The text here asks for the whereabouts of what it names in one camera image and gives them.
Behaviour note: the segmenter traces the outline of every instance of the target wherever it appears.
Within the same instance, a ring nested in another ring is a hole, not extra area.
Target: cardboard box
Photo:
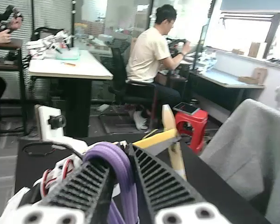
[[[256,68],[252,77],[258,80],[258,84],[263,85],[267,77],[267,68]]]
[[[240,49],[232,49],[232,53],[237,54],[237,55],[244,55],[245,52],[240,50]]]
[[[249,57],[263,58],[263,54],[266,50],[266,43],[252,42],[249,50]]]
[[[247,83],[247,84],[258,84],[263,85],[265,79],[267,77],[267,69],[266,68],[256,68],[251,77],[238,77],[238,81]]]
[[[258,84],[258,79],[255,79],[252,77],[240,76],[240,77],[238,77],[238,81],[247,83],[247,84]]]

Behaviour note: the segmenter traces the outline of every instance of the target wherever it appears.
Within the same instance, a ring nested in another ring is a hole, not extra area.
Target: screw hole
[[[75,224],[76,218],[72,215],[67,215],[60,219],[59,224]]]
[[[197,209],[196,210],[196,215],[199,219],[211,219],[215,216],[214,213],[207,208]]]
[[[170,213],[170,214],[166,214],[164,216],[163,223],[164,224],[180,224],[180,223],[182,223],[182,221],[178,215]]]
[[[38,221],[40,220],[42,214],[41,213],[32,213],[30,215],[27,216],[26,220],[25,220],[25,224],[33,224],[33,223],[38,223]]]
[[[202,217],[205,217],[205,218],[210,217],[210,213],[207,210],[201,210],[200,214],[201,214]]]
[[[71,222],[71,218],[64,218],[63,220],[62,220],[62,223],[63,224],[69,224]]]

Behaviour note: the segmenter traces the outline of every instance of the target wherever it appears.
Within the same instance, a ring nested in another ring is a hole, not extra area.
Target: beige t-shirt
[[[160,60],[170,57],[167,41],[152,27],[138,37],[126,67],[127,78],[152,83],[157,75]]]

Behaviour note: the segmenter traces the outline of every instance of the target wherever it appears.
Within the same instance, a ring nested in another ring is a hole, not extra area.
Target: wristwatch
[[[185,58],[186,55],[184,53],[180,52],[180,54],[182,55],[183,58]]]

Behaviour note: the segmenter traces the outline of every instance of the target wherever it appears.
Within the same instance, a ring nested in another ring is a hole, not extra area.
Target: black hair
[[[164,20],[176,20],[176,16],[176,10],[172,5],[163,5],[162,7],[157,8],[155,23],[161,24]]]

